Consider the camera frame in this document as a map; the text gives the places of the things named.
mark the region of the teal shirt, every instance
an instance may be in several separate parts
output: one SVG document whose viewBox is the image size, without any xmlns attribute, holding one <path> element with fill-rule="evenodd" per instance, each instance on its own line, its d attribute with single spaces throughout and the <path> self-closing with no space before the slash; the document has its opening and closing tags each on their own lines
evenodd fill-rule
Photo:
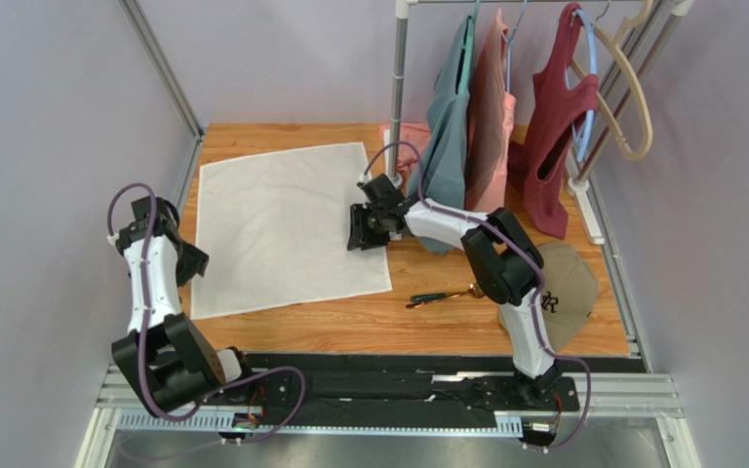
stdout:
<svg viewBox="0 0 749 468">
<path fill-rule="evenodd" d="M 467 102 L 469 92 L 459 94 L 458 83 L 467 80 L 472 63 L 464 63 L 467 41 L 467 16 L 458 27 L 447 56 L 447 62 L 435 83 L 435 95 L 426 111 L 429 124 L 429 144 L 421 155 L 423 162 L 423 191 L 436 202 L 448 207 L 464 209 L 464 164 L 467 158 Z M 407 195 L 417 192 L 417 171 L 407 182 Z M 434 239 L 419 238 L 430 252 L 445 254 L 452 247 Z"/>
</svg>

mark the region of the clothes hanger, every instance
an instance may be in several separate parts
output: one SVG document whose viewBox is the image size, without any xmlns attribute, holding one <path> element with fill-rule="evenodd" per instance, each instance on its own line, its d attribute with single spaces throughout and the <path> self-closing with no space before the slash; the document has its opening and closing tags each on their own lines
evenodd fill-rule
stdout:
<svg viewBox="0 0 749 468">
<path fill-rule="evenodd" d="M 634 72 L 634 68 L 631 66 L 628 58 L 625 56 L 625 54 L 623 54 L 622 49 L 620 49 L 620 44 L 622 43 L 623 39 L 625 39 L 625 34 L 629 29 L 642 24 L 643 21 L 645 21 L 646 18 L 649 17 L 649 14 L 651 12 L 651 3 L 652 0 L 644 0 L 643 6 L 640 9 L 640 13 L 636 17 L 623 18 L 616 34 L 614 34 L 613 37 L 610 37 L 601 26 L 596 25 L 594 27 L 594 36 L 606 47 L 606 50 L 613 57 L 614 63 L 616 63 L 616 65 L 619 67 L 620 71 L 622 72 L 622 76 L 624 76 L 626 81 L 628 82 L 630 95 L 632 96 L 632 98 L 634 98 L 636 104 L 635 107 L 637 108 L 637 116 L 640 120 L 642 136 L 637 149 L 633 149 L 628 144 L 628 141 L 625 137 L 625 132 L 623 132 L 622 128 L 620 128 L 619 122 L 617 122 L 613 112 L 611 112 L 611 109 L 606 103 L 606 100 L 603 99 L 603 96 L 599 92 L 597 92 L 597 101 L 599 102 L 598 107 L 600 113 L 605 118 L 606 125 L 609 126 L 609 129 L 611 130 L 611 133 L 616 140 L 617 147 L 619 148 L 623 157 L 625 157 L 625 159 L 629 161 L 639 161 L 645 158 L 647 154 L 649 154 L 652 138 L 651 116 L 649 115 L 649 106 L 646 103 L 646 95 L 643 93 L 643 87 L 640 85 L 640 80 L 637 78 L 637 73 Z M 585 77 L 585 72 L 582 70 L 582 67 L 579 66 L 579 63 L 577 63 L 576 60 L 572 60 L 571 69 L 574 73 L 576 73 L 576 76 L 579 77 L 580 80 Z"/>
<path fill-rule="evenodd" d="M 510 45 L 513 44 L 513 39 L 516 38 L 516 31 L 519 30 L 519 24 L 522 23 L 522 18 L 525 17 L 525 11 L 527 10 L 528 0 L 525 0 L 522 4 L 522 13 L 519 14 L 519 19 L 516 19 L 516 25 L 513 26 L 513 30 L 510 31 L 510 34 L 508 34 L 507 37 L 504 38 L 504 44 L 507 47 L 507 58 L 504 65 L 504 91 L 506 91 L 507 93 L 510 93 L 510 50 L 512 49 Z"/>
<path fill-rule="evenodd" d="M 606 13 L 609 12 L 609 8 L 611 8 L 611 0 L 609 0 L 609 4 L 606 5 L 606 8 L 603 10 L 603 12 L 600 13 L 598 17 L 594 18 L 594 24 L 600 22 L 600 20 L 606 15 Z"/>
<path fill-rule="evenodd" d="M 478 18 L 481 0 L 476 0 L 473 15 L 467 20 L 467 36 L 464 39 L 464 62 L 461 66 L 461 76 L 458 80 L 458 93 L 463 95 L 470 86 L 470 73 L 473 67 L 473 46 L 476 42 L 476 19 Z"/>
<path fill-rule="evenodd" d="M 586 14 L 585 11 L 581 8 L 577 8 L 576 10 L 574 10 L 573 14 L 579 17 L 579 20 L 582 21 L 583 27 L 585 27 L 585 32 L 588 35 L 588 72 L 592 75 L 596 75 L 597 43 L 594 39 L 594 25 L 593 23 L 591 23 L 591 19 L 588 18 L 588 14 Z M 571 87 L 571 82 L 568 78 L 567 70 L 565 70 L 565 86 L 569 88 Z M 596 111 L 594 109 L 588 109 L 585 112 L 585 122 L 582 124 L 581 135 L 577 134 L 576 126 L 571 125 L 571 132 L 573 134 L 572 147 L 576 152 L 576 161 L 580 163 L 585 159 L 585 155 L 588 153 L 588 144 L 591 141 L 591 133 L 594 131 L 595 117 Z"/>
</svg>

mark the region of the wooden surface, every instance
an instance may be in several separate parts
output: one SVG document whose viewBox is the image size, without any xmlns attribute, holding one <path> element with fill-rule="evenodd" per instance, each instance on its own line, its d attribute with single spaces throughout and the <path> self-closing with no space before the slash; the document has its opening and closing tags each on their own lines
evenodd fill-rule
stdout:
<svg viewBox="0 0 749 468">
<path fill-rule="evenodd" d="M 522 131 L 517 129 L 518 138 L 522 137 Z M 382 146 L 376 125 L 211 125 L 199 165 L 249 154 L 351 141 L 364 142 L 370 157 Z M 374 166 L 374 173 L 382 171 L 381 158 Z M 181 237 L 193 243 L 198 180 L 196 168 L 180 226 Z M 532 227 L 518 194 L 511 188 L 507 192 L 507 208 L 533 242 L 539 245 L 554 240 Z M 590 321 L 562 353 L 628 354 L 601 251 L 588 244 L 573 199 L 564 192 L 562 203 L 571 219 L 566 242 L 580 251 L 600 282 L 600 295 Z M 427 252 L 416 239 L 407 237 L 391 243 L 387 249 L 391 292 L 297 304 L 199 320 L 195 324 L 215 349 L 235 345 L 246 351 L 473 355 L 511 352 L 507 333 L 496 321 L 496 305 L 489 299 L 462 297 L 414 310 L 405 308 L 413 294 L 460 291 L 474 282 L 463 252 L 453 251 L 439 257 Z M 182 288 L 180 295 L 189 307 L 189 286 Z"/>
</svg>

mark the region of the red tank top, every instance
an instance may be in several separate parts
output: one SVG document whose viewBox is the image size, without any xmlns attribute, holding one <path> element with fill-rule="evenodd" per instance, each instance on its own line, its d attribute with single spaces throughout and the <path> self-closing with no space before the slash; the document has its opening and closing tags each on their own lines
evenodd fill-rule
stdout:
<svg viewBox="0 0 749 468">
<path fill-rule="evenodd" d="M 536 229 L 565 239 L 568 212 L 559 202 L 565 158 L 572 140 L 571 125 L 578 128 L 585 112 L 597 108 L 597 75 L 588 75 L 575 88 L 565 84 L 565 72 L 582 29 L 573 15 L 579 7 L 569 3 L 562 11 L 556 42 L 545 68 L 533 76 L 536 106 L 525 136 L 525 144 L 511 143 L 508 180 L 519 191 Z"/>
</svg>

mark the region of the clothing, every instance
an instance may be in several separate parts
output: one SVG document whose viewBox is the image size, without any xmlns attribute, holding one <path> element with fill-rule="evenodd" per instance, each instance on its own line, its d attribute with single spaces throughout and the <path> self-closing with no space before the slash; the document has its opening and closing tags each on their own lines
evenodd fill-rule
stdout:
<svg viewBox="0 0 749 468">
<path fill-rule="evenodd" d="M 383 139 L 389 127 L 389 124 L 379 127 L 381 139 Z M 417 152 L 423 154 L 423 150 L 429 144 L 429 127 L 426 124 L 401 124 L 401 139 L 413 144 L 417 148 Z M 414 151 L 409 149 L 405 144 L 402 144 L 398 149 L 397 170 L 403 178 L 404 185 L 406 185 L 410 174 L 416 166 L 417 157 L 414 155 Z"/>
<path fill-rule="evenodd" d="M 545 264 L 541 308 L 551 348 L 559 351 L 588 322 L 600 285 L 591 267 L 572 246 L 550 242 L 538 247 Z M 506 329 L 501 312 L 499 324 Z"/>
<path fill-rule="evenodd" d="M 190 282 L 192 318 L 391 291 L 385 248 L 345 248 L 368 164 L 356 142 L 202 166 L 196 245 L 216 260 Z"/>
<path fill-rule="evenodd" d="M 467 102 L 469 92 L 459 94 L 460 79 L 469 76 L 470 63 L 464 63 L 467 23 L 464 18 L 455 33 L 447 61 L 438 81 L 432 104 L 426 112 L 431 130 L 429 145 L 421 155 L 423 161 L 423 189 L 427 197 L 448 207 L 464 208 L 464 161 L 467 154 Z M 418 171 L 410 175 L 407 194 L 416 193 Z M 433 239 L 420 238 L 430 252 L 444 254 L 453 247 Z"/>
<path fill-rule="evenodd" d="M 533 225 L 560 239 L 565 239 L 568 230 L 568 212 L 559 194 L 571 126 L 580 125 L 585 112 L 597 108 L 599 83 L 596 75 L 588 75 L 572 90 L 565 84 L 582 29 L 582 21 L 572 15 L 577 8 L 579 4 L 570 3 L 562 11 L 550 59 L 533 76 L 536 106 L 525 144 L 511 143 L 507 160 L 508 179 L 522 195 Z"/>
<path fill-rule="evenodd" d="M 504 206 L 507 147 L 516 106 L 516 99 L 504 90 L 506 36 L 507 25 L 499 10 L 487 33 L 470 86 L 464 208 L 471 212 L 492 213 Z"/>
</svg>

